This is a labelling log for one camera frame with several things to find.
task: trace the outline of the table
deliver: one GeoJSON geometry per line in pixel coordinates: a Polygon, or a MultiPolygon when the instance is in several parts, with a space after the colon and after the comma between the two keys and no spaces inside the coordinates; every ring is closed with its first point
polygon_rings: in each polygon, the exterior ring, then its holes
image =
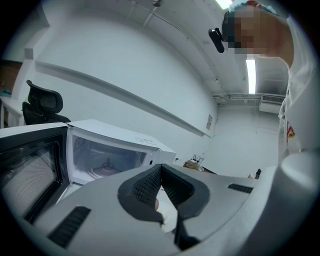
{"type": "Polygon", "coordinates": [[[14,117],[15,126],[23,126],[25,124],[21,100],[9,97],[1,97],[1,129],[5,127],[5,110],[7,110],[14,117]]]}

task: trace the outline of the white ceiling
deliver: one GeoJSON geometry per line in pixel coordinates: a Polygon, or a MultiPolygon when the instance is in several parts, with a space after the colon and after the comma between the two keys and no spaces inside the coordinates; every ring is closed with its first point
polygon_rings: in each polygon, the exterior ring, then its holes
{"type": "MultiPolygon", "coordinates": [[[[89,8],[116,13],[143,26],[153,10],[152,0],[87,0],[89,8]]],[[[221,28],[226,10],[215,0],[164,0],[145,28],[152,30],[178,50],[194,67],[212,94],[248,93],[246,55],[233,49],[218,53],[208,35],[221,28]]],[[[286,65],[279,59],[256,59],[256,92],[285,94],[288,83],[286,65]]]]}

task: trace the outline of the open microwave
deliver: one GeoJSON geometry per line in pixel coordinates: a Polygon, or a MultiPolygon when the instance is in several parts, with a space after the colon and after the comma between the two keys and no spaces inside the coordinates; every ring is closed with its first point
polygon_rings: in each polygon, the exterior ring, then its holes
{"type": "Polygon", "coordinates": [[[85,185],[176,153],[152,136],[97,120],[0,130],[1,193],[11,212],[33,222],[70,186],[85,185]]]}

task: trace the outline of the gray plastic device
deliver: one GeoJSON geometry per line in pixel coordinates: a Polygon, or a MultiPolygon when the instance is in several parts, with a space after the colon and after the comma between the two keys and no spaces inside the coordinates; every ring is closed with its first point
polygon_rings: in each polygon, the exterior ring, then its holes
{"type": "Polygon", "coordinates": [[[258,180],[168,164],[135,168],[90,182],[48,209],[34,227],[49,239],[36,243],[83,256],[269,255],[309,213],[319,170],[318,151],[290,155],[258,180]],[[161,185],[178,211],[174,236],[154,210],[161,185]]]}

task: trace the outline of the air vent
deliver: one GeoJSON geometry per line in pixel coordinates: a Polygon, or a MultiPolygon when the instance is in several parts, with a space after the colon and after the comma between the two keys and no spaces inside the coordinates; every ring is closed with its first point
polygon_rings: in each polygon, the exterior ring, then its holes
{"type": "Polygon", "coordinates": [[[57,245],[66,248],[78,229],[89,215],[91,209],[84,206],[75,207],[71,213],[48,236],[57,245]]]}
{"type": "Polygon", "coordinates": [[[279,104],[281,105],[285,97],[281,96],[270,96],[270,95],[261,95],[261,102],[279,104]]]}
{"type": "Polygon", "coordinates": [[[259,110],[263,112],[279,114],[281,104],[284,99],[284,96],[261,95],[259,110]]]}
{"type": "Polygon", "coordinates": [[[238,184],[234,184],[234,183],[230,184],[228,186],[228,188],[232,189],[232,190],[248,193],[248,194],[250,194],[251,191],[254,189],[253,187],[238,185],[238,184]]]}

